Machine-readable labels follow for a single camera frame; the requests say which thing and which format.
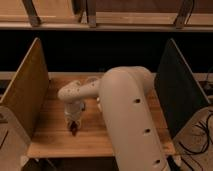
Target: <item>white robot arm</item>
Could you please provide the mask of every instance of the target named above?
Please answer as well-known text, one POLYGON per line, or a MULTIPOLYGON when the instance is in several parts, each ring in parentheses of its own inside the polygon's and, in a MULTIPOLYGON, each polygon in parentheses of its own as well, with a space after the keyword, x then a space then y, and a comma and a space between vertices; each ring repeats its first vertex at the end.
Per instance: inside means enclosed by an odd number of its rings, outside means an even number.
POLYGON ((58 96, 66 104, 65 115, 71 115, 72 122, 80 118, 81 107, 76 103, 82 104, 84 98, 100 98, 120 171, 169 171, 145 98, 152 88, 153 76, 146 68, 117 67, 89 84, 72 82, 58 96))

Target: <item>small object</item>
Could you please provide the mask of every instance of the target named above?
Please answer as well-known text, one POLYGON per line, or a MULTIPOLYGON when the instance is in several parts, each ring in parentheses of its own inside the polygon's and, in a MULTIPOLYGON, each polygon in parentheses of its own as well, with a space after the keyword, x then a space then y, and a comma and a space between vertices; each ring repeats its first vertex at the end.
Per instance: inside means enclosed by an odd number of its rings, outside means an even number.
POLYGON ((189 17, 192 13, 194 6, 194 0, 183 0, 181 8, 178 12, 178 15, 174 21, 174 25, 177 29, 184 27, 185 22, 187 21, 187 16, 189 17))
POLYGON ((1 132, 1 137, 0 137, 0 149, 3 147, 4 142, 7 138, 7 135, 9 133, 8 129, 3 129, 1 132))
POLYGON ((68 124, 69 130, 72 132, 73 136, 76 136, 77 131, 78 131, 78 125, 75 121, 71 122, 68 124))
POLYGON ((32 0, 22 0, 24 8, 27 12, 29 22, 32 27, 38 27, 41 24, 41 20, 37 15, 36 9, 34 7, 32 0))

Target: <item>wall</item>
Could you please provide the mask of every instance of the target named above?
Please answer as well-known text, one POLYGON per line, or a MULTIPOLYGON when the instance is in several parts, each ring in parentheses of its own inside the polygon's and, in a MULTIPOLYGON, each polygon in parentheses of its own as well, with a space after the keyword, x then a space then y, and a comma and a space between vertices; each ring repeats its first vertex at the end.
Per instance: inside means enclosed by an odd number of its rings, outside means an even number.
POLYGON ((0 30, 0 71, 15 71, 34 37, 40 37, 49 71, 106 71, 141 65, 156 71, 173 37, 193 72, 213 65, 213 33, 0 30))

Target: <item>wooden table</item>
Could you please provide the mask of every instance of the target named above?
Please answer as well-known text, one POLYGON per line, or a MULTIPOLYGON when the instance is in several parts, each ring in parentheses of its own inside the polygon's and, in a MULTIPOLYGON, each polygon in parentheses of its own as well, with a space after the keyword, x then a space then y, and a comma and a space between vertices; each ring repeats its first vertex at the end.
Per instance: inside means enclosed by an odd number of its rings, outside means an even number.
MULTIPOLYGON (((86 76, 64 76, 50 82, 35 133, 27 155, 30 158, 110 157, 114 156, 102 114, 94 99, 86 100, 82 116, 82 128, 76 136, 67 130, 64 105, 57 98, 58 90, 68 82, 86 76)), ((167 124, 155 91, 147 97, 163 149, 166 155, 175 154, 167 124)))

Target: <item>wood grain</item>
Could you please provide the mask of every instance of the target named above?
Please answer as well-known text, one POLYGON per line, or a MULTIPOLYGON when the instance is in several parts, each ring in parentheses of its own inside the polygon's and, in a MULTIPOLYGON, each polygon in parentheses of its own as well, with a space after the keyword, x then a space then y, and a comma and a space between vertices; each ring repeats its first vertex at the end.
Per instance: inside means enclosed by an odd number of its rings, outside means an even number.
MULTIPOLYGON (((42 22, 77 23, 83 10, 75 13, 71 0, 33 0, 33 4, 42 22)), ((0 21, 28 21, 22 1, 0 0, 0 21)))
MULTIPOLYGON (((97 24, 173 26, 178 13, 96 12, 97 24)), ((212 26, 213 14, 192 14, 185 26, 212 26)))
POLYGON ((39 39, 35 39, 0 101, 0 113, 29 143, 49 85, 39 39))
MULTIPOLYGON (((114 156, 102 114, 94 99, 86 100, 82 128, 76 137, 66 128, 64 106, 57 99, 57 91, 72 80, 78 79, 83 82, 85 78, 86 76, 67 76, 51 80, 40 111, 37 128, 28 149, 27 154, 30 158, 114 156)), ((154 91, 149 94, 148 102, 164 151, 167 155, 174 154, 175 149, 154 91)))

